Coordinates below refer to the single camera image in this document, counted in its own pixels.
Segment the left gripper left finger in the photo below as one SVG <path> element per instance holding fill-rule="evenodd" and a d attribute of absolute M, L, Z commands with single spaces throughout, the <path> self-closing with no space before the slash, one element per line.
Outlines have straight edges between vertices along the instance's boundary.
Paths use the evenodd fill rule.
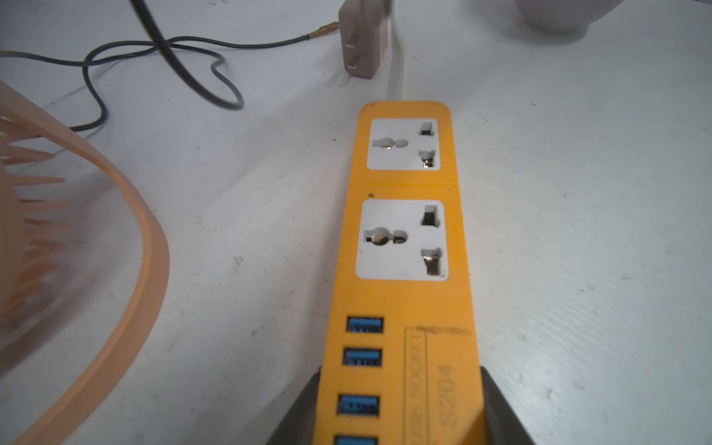
<path fill-rule="evenodd" d="M 311 445 L 316 417 L 321 369 L 309 379 L 287 410 L 266 445 Z"/>

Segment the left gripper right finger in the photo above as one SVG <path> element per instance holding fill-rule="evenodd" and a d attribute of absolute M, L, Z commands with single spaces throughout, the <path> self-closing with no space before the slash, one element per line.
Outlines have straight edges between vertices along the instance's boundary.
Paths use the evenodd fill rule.
<path fill-rule="evenodd" d="M 515 414 L 489 371 L 480 367 L 486 433 L 489 445 L 534 445 L 532 437 Z"/>

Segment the pink USB charger plug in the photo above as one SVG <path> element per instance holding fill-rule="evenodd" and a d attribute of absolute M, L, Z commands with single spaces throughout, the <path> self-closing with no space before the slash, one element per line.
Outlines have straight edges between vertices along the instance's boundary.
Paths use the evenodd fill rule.
<path fill-rule="evenodd" d="M 346 0 L 339 9 L 343 65 L 353 77 L 372 79 L 389 40 L 389 1 Z"/>

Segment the orange power strip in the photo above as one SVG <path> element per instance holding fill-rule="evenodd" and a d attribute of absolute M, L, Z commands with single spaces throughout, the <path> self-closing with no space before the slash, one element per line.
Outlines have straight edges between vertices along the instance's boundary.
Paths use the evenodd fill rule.
<path fill-rule="evenodd" d="M 487 440 L 449 109 L 359 115 L 318 389 L 316 444 Z"/>

